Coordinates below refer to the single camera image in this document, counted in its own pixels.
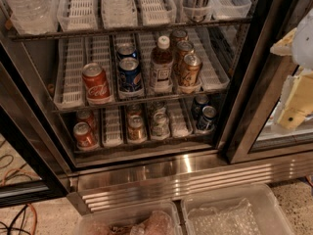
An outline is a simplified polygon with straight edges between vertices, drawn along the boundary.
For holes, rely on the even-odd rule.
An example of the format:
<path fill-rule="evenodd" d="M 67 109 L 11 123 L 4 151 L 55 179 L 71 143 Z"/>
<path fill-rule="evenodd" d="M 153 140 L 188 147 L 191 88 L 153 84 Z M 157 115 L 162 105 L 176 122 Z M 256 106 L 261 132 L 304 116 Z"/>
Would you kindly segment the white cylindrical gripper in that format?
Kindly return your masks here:
<path fill-rule="evenodd" d="M 277 56 L 292 55 L 296 64 L 308 69 L 289 76 L 283 85 L 277 124 L 294 130 L 313 113 L 313 9 L 270 52 Z"/>

